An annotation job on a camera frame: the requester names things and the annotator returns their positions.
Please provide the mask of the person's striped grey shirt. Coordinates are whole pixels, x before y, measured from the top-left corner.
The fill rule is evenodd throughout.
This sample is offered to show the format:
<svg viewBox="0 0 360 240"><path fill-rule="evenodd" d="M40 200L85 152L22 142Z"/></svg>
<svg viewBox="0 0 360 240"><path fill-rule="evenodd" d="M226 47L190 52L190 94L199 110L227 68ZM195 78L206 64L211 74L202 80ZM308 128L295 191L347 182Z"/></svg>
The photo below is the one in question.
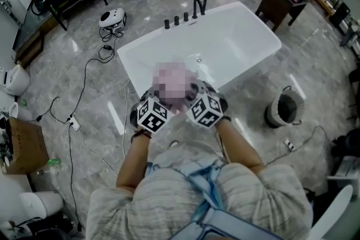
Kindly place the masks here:
<svg viewBox="0 0 360 240"><path fill-rule="evenodd" d="M230 214L284 240L306 239L313 211L294 170L274 165L255 175L227 164L216 180ZM202 195L170 168L154 171L135 192L103 187L91 195L86 240L163 240L191 220Z"/></svg>

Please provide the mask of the striped laundry basket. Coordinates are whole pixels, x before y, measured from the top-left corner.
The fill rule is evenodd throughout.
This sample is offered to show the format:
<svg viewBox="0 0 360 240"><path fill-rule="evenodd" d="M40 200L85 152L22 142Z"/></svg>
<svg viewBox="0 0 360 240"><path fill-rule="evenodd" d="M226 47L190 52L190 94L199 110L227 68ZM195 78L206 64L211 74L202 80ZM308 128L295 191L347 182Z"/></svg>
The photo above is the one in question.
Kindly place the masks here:
<svg viewBox="0 0 360 240"><path fill-rule="evenodd" d="M266 107L265 123L273 129L288 125L301 125L304 111L304 99L288 85Z"/></svg>

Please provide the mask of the black gooseneck faucet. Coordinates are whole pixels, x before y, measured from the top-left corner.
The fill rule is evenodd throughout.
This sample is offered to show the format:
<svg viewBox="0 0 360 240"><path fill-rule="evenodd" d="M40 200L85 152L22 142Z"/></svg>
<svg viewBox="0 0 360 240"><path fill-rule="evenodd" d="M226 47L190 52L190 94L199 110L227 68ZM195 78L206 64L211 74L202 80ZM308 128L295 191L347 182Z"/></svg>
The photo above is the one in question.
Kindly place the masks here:
<svg viewBox="0 0 360 240"><path fill-rule="evenodd" d="M193 19L197 19L197 8L200 9L200 14L203 15L203 4L200 0L193 0Z"/></svg>

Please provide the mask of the black and white oval bathtub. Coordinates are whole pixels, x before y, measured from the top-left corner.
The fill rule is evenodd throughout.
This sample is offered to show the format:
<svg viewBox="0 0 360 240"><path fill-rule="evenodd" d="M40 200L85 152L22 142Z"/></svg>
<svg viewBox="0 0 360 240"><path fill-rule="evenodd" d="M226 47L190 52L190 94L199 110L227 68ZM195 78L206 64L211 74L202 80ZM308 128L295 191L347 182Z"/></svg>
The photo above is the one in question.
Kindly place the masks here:
<svg viewBox="0 0 360 240"><path fill-rule="evenodd" d="M323 236L336 224L346 208L353 194L351 185L345 186L332 201L318 222L311 228L307 240L324 240Z"/></svg>

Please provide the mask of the white rectangular bathtub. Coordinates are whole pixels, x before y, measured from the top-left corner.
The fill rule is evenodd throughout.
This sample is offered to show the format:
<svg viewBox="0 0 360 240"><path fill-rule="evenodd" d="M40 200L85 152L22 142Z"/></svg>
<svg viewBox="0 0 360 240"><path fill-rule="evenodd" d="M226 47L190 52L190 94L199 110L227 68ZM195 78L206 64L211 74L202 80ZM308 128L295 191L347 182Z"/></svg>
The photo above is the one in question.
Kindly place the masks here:
<svg viewBox="0 0 360 240"><path fill-rule="evenodd" d="M139 96L161 62L183 62L215 89L227 85L282 47L278 36L243 3L207 10L204 16L156 29L118 49Z"/></svg>

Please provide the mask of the dark wooden desk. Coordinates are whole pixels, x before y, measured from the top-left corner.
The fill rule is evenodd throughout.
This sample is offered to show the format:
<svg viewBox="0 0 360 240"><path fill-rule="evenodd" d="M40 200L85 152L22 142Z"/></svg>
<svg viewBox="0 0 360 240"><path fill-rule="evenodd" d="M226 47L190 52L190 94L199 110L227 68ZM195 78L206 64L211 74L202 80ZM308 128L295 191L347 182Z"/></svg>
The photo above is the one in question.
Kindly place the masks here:
<svg viewBox="0 0 360 240"><path fill-rule="evenodd" d="M262 0L255 14L264 22L270 21L275 32L287 15L291 17L288 23L291 26L308 3L309 0Z"/></svg>

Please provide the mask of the light blue chest harness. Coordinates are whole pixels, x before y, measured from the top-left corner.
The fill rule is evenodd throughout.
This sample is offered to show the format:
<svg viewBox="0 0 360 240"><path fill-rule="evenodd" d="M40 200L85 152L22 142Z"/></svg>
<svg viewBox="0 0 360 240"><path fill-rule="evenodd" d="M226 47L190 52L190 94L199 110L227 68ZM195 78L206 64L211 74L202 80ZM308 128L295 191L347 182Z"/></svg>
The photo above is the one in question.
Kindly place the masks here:
<svg viewBox="0 0 360 240"><path fill-rule="evenodd" d="M216 185L224 163L219 158L201 159L173 170L202 194L202 201L190 222L174 233L169 240L284 240L278 235L234 216L224 209Z"/></svg>

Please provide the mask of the cardboard box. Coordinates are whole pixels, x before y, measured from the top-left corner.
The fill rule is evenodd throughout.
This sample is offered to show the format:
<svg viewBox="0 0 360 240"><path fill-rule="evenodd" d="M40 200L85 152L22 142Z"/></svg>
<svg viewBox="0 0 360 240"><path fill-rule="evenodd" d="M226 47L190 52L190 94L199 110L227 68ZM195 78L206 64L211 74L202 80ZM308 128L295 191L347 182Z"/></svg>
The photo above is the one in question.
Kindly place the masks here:
<svg viewBox="0 0 360 240"><path fill-rule="evenodd" d="M49 156L39 125L9 118L13 161L6 168L7 174L25 175L46 166Z"/></svg>

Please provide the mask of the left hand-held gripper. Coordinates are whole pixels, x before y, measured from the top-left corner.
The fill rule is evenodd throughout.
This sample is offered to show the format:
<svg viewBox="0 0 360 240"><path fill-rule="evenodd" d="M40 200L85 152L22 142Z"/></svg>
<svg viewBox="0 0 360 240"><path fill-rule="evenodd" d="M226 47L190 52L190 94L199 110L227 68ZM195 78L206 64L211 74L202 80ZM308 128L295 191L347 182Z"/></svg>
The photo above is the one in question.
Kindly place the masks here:
<svg viewBox="0 0 360 240"><path fill-rule="evenodd" d="M129 120L134 127L157 133L175 116L172 106L160 102L158 96L159 92L151 87L144 92L140 101L132 106Z"/></svg>

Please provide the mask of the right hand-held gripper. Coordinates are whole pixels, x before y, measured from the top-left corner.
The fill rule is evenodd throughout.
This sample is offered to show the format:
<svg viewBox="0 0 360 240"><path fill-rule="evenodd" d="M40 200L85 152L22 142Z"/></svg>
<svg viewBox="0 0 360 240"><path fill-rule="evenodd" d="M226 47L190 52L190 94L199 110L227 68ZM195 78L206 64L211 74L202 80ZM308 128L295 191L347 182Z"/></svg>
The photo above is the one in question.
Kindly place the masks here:
<svg viewBox="0 0 360 240"><path fill-rule="evenodd" d="M224 116L228 102L209 83L195 79L185 97L185 106L186 115L193 123L209 129Z"/></svg>

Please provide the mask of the white round device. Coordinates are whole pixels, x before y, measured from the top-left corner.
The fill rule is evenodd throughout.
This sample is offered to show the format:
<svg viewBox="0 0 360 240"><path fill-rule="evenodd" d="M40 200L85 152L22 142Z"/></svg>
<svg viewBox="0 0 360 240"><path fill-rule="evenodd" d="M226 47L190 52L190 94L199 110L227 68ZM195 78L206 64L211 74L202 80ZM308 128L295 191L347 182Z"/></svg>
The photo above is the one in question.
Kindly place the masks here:
<svg viewBox="0 0 360 240"><path fill-rule="evenodd" d="M105 12L99 19L99 26L106 27L122 27L126 26L127 14L122 8L116 8Z"/></svg>

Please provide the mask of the pink cloth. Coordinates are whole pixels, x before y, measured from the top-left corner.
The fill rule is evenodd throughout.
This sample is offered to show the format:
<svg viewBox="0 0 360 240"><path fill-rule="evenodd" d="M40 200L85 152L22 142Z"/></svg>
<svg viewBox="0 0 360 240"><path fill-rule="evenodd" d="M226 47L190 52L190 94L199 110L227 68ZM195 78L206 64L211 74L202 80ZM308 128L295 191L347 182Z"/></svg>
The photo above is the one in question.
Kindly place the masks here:
<svg viewBox="0 0 360 240"><path fill-rule="evenodd" d="M199 77L184 62L158 62L152 75L152 87L160 103L172 113L185 112L184 100L190 94L191 83Z"/></svg>

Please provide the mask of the person's left forearm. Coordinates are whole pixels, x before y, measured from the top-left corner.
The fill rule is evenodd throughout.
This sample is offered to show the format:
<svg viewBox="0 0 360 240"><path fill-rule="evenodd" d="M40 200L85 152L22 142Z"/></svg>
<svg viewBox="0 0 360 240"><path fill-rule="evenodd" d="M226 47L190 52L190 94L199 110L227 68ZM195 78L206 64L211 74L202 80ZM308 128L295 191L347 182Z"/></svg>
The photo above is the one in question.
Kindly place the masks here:
<svg viewBox="0 0 360 240"><path fill-rule="evenodd" d="M133 134L128 153L121 165L116 187L134 192L145 176L151 133L138 128Z"/></svg>

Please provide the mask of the person's right forearm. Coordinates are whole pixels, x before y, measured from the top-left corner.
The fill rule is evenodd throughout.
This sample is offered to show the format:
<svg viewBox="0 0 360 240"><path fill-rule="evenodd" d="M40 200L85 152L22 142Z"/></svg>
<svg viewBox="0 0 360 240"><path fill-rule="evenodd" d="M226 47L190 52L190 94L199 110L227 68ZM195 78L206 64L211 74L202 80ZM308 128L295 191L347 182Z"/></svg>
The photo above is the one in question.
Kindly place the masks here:
<svg viewBox="0 0 360 240"><path fill-rule="evenodd" d="M265 169L265 165L257 151L227 118L220 119L215 127L229 162L244 165L255 175Z"/></svg>

